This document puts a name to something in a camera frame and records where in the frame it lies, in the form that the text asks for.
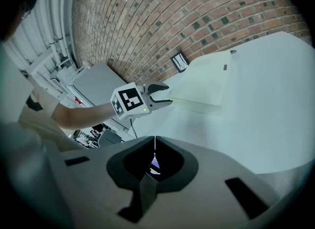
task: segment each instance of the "human arm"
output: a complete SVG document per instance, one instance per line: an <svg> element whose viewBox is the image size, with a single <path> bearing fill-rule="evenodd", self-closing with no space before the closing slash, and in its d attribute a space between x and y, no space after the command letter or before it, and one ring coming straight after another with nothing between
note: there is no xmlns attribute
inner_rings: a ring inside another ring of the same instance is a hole
<svg viewBox="0 0 315 229"><path fill-rule="evenodd" d="M115 115L111 103L82 108L68 108L59 103L52 114L52 119L61 128L77 130L96 126Z"/></svg>

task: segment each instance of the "red object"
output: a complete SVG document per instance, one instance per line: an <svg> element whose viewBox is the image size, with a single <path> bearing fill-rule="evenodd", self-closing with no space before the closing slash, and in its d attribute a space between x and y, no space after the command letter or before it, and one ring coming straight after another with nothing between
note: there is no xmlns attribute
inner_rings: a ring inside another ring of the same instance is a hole
<svg viewBox="0 0 315 229"><path fill-rule="evenodd" d="M82 104L82 102L76 96L74 97L75 97L75 101L77 101L79 104Z"/></svg>

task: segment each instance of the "white table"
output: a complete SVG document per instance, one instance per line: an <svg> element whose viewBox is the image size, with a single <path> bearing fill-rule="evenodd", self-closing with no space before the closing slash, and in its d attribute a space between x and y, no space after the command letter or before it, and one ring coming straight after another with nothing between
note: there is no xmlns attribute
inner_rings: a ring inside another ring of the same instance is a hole
<svg viewBox="0 0 315 229"><path fill-rule="evenodd" d="M138 137L160 135L211 148L257 174L312 160L315 50L284 32L233 49L237 53L232 55L221 117L169 106L137 119L133 125ZM165 83L174 88L184 75ZM167 98L168 91L153 98Z"/></svg>

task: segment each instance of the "black rectangular slot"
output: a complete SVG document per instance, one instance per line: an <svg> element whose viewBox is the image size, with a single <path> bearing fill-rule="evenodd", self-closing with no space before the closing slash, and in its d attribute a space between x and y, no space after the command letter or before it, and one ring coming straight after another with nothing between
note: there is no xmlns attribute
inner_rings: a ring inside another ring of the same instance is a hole
<svg viewBox="0 0 315 229"><path fill-rule="evenodd" d="M241 179L231 178L225 183L250 219L268 210L268 206Z"/></svg>
<svg viewBox="0 0 315 229"><path fill-rule="evenodd" d="M72 166L72 165L84 163L84 162L89 161L89 160L90 159L87 158L86 156L82 156L82 157L78 157L78 158L74 158L74 159L65 160L64 162L67 166Z"/></svg>

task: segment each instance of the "shirt sleeve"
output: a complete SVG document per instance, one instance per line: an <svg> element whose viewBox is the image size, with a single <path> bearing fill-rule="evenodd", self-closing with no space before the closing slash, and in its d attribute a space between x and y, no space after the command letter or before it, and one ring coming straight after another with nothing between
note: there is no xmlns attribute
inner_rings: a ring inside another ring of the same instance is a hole
<svg viewBox="0 0 315 229"><path fill-rule="evenodd" d="M49 117L51 117L60 101L54 96L50 95L44 88L39 86L30 75L28 76L28 80L34 87L32 91L32 96L34 96L34 98L43 108L43 111Z"/></svg>

